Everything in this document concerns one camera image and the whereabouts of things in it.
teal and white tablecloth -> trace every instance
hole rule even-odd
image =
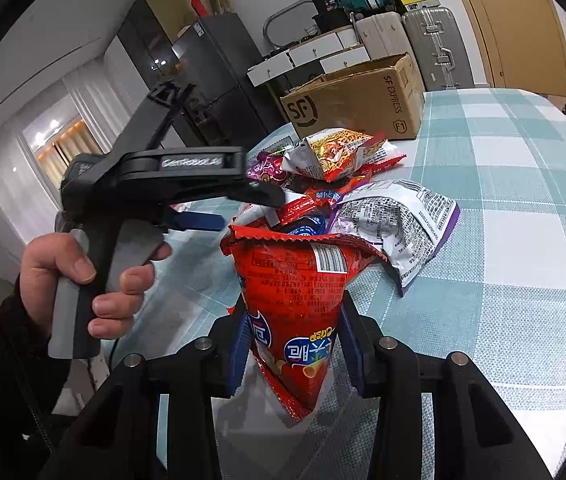
[[[293,134],[290,125],[281,131]],[[470,355],[555,472],[566,454],[566,116],[526,91],[432,92],[418,138],[399,145],[408,156],[383,178],[409,178],[455,198],[461,216],[404,298],[380,266],[351,283],[352,297],[414,351]],[[230,220],[237,204],[209,200],[195,209]],[[131,351],[175,352],[226,314],[239,285],[219,239],[169,235],[174,255],[157,266],[158,284],[115,361]],[[431,399],[423,405],[428,478]],[[295,424],[250,358],[236,397],[215,401],[223,478],[364,479],[377,406],[349,386],[337,346],[317,410]]]

silver suitcase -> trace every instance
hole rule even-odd
[[[470,60],[452,11],[445,7],[410,10],[403,25],[428,91],[474,88]]]
[[[419,65],[412,50],[412,44],[405,33],[401,17],[396,12],[384,12],[375,14],[356,22],[357,32],[365,49],[369,54],[369,59],[380,59],[381,57],[405,54],[412,57],[412,62],[419,72]]]

screw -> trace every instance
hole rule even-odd
[[[212,348],[212,343],[213,341],[210,337],[199,337],[194,340],[194,348],[196,348],[197,350],[207,350],[209,348]]]
[[[134,368],[141,361],[143,361],[143,355],[141,354],[128,354],[123,358],[123,364],[128,368]]]
[[[452,354],[452,362],[455,365],[465,366],[468,362],[470,362],[470,358],[463,352],[454,352]]]
[[[394,350],[397,346],[399,346],[399,342],[388,335],[381,337],[378,340],[378,344],[381,348],[385,348],[386,350]]]

drawer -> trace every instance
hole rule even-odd
[[[276,54],[276,56],[270,57],[262,63],[249,68],[247,70],[247,76],[250,78],[250,81],[252,81],[254,86],[258,86],[272,78],[275,78],[276,76],[292,70],[293,68],[294,65],[292,65],[292,62],[289,60],[286,50],[285,52]]]
[[[325,73],[329,74],[330,72],[336,72],[336,70],[347,68],[348,66],[353,66],[364,61],[369,61],[369,56],[367,55],[365,47],[361,45],[356,48],[344,50],[334,56],[321,59],[321,66],[323,70],[325,70]]]
[[[339,40],[341,40],[341,44],[343,48],[349,48],[351,46],[355,46],[359,44],[359,38],[357,38],[357,34],[354,31],[354,27],[345,28],[344,30],[340,30],[337,33],[339,35]]]
[[[292,62],[295,66],[300,66],[315,59],[329,56],[340,50],[343,50],[341,40],[338,34],[332,32],[291,48],[289,56],[292,58]]]

refrigerator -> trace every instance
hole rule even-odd
[[[195,84],[183,114],[188,124],[174,123],[179,133],[191,128],[182,136],[191,139],[186,145],[250,149],[287,122],[265,86],[255,88],[247,77],[263,56],[237,14],[199,18],[172,50],[177,81]]]

